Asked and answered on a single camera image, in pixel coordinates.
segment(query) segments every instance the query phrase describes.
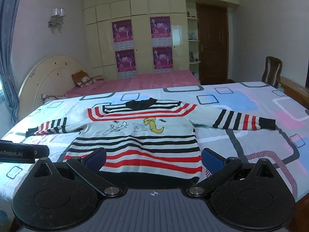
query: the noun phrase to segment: pink mattress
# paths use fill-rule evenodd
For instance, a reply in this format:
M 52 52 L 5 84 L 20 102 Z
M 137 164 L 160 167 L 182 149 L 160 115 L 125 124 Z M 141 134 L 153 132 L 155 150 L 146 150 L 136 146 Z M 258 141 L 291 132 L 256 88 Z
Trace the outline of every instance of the pink mattress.
M 66 95 L 69 98 L 109 92 L 158 89 L 181 86 L 199 86 L 200 83 L 189 70 L 136 75 L 134 78 L 96 81 L 85 87 L 74 87 Z

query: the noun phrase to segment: brown wooden door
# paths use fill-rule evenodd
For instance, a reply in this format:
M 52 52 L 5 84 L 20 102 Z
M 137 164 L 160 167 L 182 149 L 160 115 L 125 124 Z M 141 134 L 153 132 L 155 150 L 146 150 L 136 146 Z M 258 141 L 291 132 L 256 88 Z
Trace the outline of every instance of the brown wooden door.
M 199 78 L 202 85 L 224 84 L 228 79 L 227 9 L 196 4 L 198 21 Z

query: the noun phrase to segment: wooden chair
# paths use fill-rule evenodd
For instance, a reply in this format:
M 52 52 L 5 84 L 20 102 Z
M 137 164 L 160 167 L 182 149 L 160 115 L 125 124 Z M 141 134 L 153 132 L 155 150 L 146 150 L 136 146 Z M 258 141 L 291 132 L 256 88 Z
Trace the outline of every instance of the wooden chair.
M 282 70 L 282 61 L 273 56 L 266 57 L 265 71 L 262 76 L 262 81 L 278 88 L 280 73 Z

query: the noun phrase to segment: bed sheet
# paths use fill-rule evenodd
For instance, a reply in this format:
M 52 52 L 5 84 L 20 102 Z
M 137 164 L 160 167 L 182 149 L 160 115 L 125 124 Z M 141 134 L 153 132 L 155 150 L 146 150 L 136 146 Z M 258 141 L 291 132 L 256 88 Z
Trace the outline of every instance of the bed sheet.
M 78 132 L 25 138 L 28 128 L 78 114 L 86 107 L 121 104 L 150 97 L 275 118 L 278 126 L 275 131 L 233 131 L 196 125 L 197 141 L 201 150 L 207 147 L 225 158 L 237 156 L 244 162 L 254 163 L 266 157 L 278 169 L 296 200 L 309 192 L 309 111 L 263 82 L 113 92 L 51 101 L 24 118 L 3 139 L 48 145 L 49 157 L 56 162 L 78 136 Z M 31 168 L 29 164 L 0 164 L 0 198 L 10 201 Z M 203 168 L 200 180 L 209 175 L 210 172 Z
M 158 89 L 180 86 L 199 86 L 199 81 L 189 70 L 165 73 L 139 74 L 134 78 L 96 81 L 85 87 L 74 87 L 66 95 L 69 98 L 118 91 Z

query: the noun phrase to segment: pillow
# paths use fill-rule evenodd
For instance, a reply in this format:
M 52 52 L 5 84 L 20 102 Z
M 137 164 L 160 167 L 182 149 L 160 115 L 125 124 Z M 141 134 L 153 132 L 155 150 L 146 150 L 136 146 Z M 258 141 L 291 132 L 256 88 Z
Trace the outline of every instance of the pillow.
M 91 85 L 96 81 L 95 78 L 92 78 L 87 72 L 84 72 L 82 70 L 78 73 L 72 74 L 72 79 L 74 81 L 74 84 L 79 87 Z
M 47 103 L 49 101 L 53 101 L 56 99 L 67 99 L 67 96 L 61 95 L 61 96 L 56 96 L 56 95 L 47 95 L 47 94 L 41 94 L 41 99 L 43 100 L 43 103 Z

